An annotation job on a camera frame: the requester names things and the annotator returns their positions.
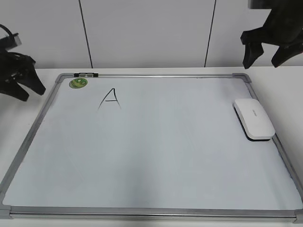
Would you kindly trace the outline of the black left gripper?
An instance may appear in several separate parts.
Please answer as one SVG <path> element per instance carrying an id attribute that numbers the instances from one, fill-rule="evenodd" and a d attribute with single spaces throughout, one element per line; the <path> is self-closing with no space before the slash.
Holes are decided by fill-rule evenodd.
<path id="1" fill-rule="evenodd" d="M 29 94 L 19 85 L 22 84 L 38 95 L 43 95 L 45 86 L 36 70 L 36 61 L 28 55 L 17 52 L 0 53 L 0 92 L 26 102 Z"/>

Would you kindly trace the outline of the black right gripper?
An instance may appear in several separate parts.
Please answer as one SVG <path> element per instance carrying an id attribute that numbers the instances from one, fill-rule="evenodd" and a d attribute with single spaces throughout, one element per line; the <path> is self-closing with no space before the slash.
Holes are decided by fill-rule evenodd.
<path id="1" fill-rule="evenodd" d="M 303 1 L 302 0 L 250 0 L 250 9 L 270 9 L 262 27 L 244 31 L 243 67 L 248 69 L 263 53 L 262 43 L 280 46 L 271 62 L 277 68 L 302 53 Z"/>

